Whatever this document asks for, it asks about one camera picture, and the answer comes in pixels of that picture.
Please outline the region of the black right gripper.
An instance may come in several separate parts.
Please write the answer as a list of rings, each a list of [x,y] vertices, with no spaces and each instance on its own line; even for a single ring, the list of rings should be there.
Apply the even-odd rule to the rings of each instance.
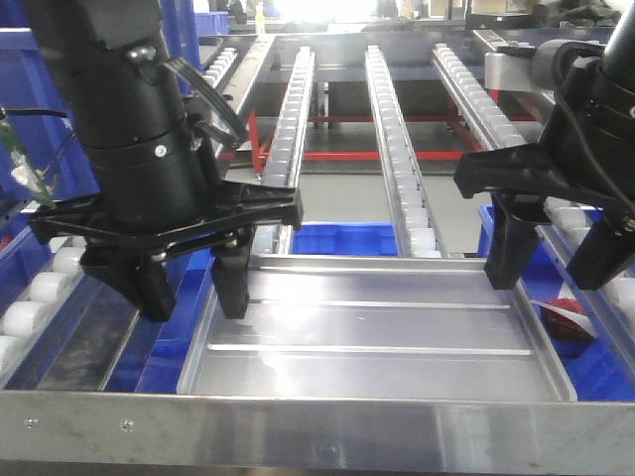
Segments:
[[[515,287],[540,238],[542,202],[555,197],[605,210],[567,266],[581,290],[598,290],[634,262],[634,144],[572,141],[465,153],[454,174],[461,195],[493,193],[494,229],[484,271],[495,290]]]

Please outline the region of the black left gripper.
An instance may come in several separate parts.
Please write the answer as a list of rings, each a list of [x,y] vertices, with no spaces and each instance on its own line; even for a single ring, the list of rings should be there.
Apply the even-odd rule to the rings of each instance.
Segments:
[[[214,246],[212,280],[227,319],[242,319],[249,301],[248,265],[257,225],[302,226],[303,205],[297,188],[270,187],[225,180],[219,197],[188,220],[136,231],[115,222],[100,193],[40,206],[29,218],[37,240],[81,236],[90,245],[80,265],[84,272],[126,297],[149,320],[166,322],[177,299],[165,258],[150,255],[165,249],[169,256]],[[235,234],[221,245],[224,236]]]

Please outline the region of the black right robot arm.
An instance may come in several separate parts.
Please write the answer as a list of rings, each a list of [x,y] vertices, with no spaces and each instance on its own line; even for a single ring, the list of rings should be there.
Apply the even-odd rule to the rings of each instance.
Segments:
[[[568,262],[574,284],[597,290],[634,258],[634,17],[626,14],[609,43],[542,44],[533,59],[551,81],[555,108],[536,143],[466,153],[454,174],[464,197],[487,191],[495,211],[485,274],[496,290],[513,288],[548,223],[545,203],[562,198],[601,210]],[[127,297],[152,320],[168,320],[176,301],[165,271],[177,256],[203,248],[215,261],[214,285],[224,314],[244,316],[247,267],[255,227],[263,219],[298,226],[293,188],[217,180],[221,211],[211,219],[157,233],[114,230],[109,219],[85,236],[80,264]]]

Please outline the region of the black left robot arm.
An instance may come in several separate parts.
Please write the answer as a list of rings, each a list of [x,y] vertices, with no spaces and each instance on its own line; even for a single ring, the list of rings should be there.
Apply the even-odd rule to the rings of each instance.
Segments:
[[[214,145],[236,148],[246,129],[195,67],[169,54],[158,2],[27,1],[23,9],[99,186],[40,207],[36,237],[82,237],[83,271],[160,322],[177,303],[168,261],[208,250],[222,311],[242,318],[255,229],[299,227],[298,190],[221,177]]]

